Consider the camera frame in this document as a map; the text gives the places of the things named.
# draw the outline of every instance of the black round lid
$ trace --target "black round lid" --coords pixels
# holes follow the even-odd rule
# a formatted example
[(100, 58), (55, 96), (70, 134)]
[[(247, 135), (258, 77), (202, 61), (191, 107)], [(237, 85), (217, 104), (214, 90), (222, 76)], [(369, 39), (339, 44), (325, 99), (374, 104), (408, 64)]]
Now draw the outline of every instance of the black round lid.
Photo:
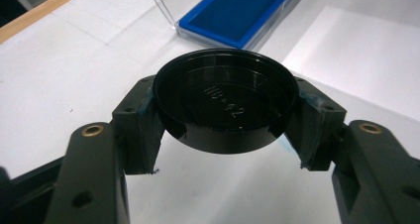
[(273, 142), (298, 97), (293, 75), (280, 63), (230, 49), (175, 58), (157, 73), (153, 92), (160, 120), (174, 138), (217, 154)]

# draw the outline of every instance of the clear plastic lid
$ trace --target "clear plastic lid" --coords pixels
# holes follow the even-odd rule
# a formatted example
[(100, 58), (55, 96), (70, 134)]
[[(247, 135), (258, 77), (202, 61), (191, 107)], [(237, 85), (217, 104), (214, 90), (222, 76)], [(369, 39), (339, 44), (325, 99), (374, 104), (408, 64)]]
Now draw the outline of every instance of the clear plastic lid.
[(288, 0), (155, 0), (184, 38), (250, 50)]

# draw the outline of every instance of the white table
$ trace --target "white table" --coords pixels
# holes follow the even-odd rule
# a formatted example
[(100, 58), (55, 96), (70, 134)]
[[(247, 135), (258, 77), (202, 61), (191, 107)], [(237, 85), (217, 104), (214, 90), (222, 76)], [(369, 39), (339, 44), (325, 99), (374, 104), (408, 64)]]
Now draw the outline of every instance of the white table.
[[(419, 32), (419, 0), (300, 0), (258, 52), (419, 158)], [(136, 81), (203, 48), (153, 0), (71, 0), (0, 45), (0, 166), (16, 177), (63, 156), (72, 131), (109, 122)], [(218, 156), (165, 134), (160, 172), (128, 176), (132, 223), (339, 223), (331, 172), (299, 165), (283, 137)]]

